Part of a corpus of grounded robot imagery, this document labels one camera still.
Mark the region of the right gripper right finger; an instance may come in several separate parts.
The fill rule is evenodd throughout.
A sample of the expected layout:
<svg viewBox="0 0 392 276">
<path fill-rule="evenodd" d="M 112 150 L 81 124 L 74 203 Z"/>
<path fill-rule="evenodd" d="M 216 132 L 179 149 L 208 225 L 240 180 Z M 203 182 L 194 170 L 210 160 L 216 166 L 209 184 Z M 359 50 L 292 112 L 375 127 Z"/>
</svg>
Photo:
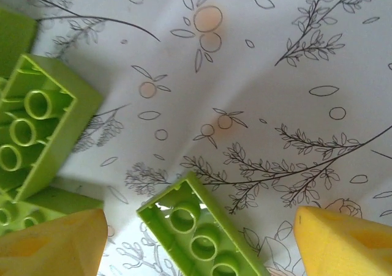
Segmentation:
<svg viewBox="0 0 392 276">
<path fill-rule="evenodd" d="M 391 275 L 388 225 L 301 206 L 293 232 L 308 275 Z"/>
</svg>

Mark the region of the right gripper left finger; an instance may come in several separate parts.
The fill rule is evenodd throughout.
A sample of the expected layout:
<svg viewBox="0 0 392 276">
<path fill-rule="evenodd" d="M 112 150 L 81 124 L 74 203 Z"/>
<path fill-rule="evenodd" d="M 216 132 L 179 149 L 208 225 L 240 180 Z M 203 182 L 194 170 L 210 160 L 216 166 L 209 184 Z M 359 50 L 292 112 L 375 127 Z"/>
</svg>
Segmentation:
<svg viewBox="0 0 392 276">
<path fill-rule="evenodd" d="M 1 275 L 97 275 L 107 236 L 102 209 L 8 233 L 1 237 Z"/>
</svg>

